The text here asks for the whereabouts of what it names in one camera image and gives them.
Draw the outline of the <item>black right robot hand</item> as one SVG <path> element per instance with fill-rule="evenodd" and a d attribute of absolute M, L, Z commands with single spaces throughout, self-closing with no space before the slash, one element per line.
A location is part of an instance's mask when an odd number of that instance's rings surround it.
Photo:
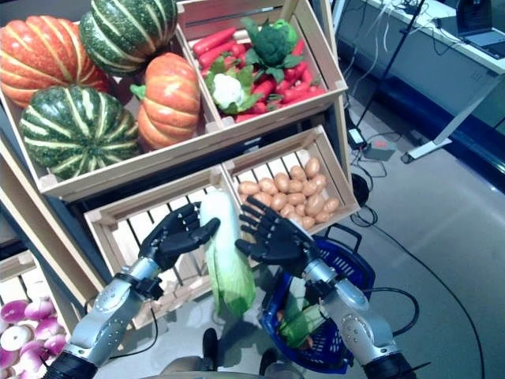
<path fill-rule="evenodd" d="M 311 235 L 292 220 L 253 196 L 241 205 L 241 230 L 253 240 L 235 241 L 245 256 L 268 265 L 278 265 L 291 276 L 302 277 L 309 264 L 320 258 L 320 250 Z"/>

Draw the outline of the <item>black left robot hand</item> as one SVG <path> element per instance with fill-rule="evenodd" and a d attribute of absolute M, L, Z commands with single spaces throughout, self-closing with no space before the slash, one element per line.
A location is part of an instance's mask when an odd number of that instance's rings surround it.
<path fill-rule="evenodd" d="M 138 258 L 154 261 L 161 272 L 173 268 L 183 253 L 207 243 L 220 226 L 213 217 L 200 223 L 200 202 L 188 203 L 165 216 L 140 245 Z"/>

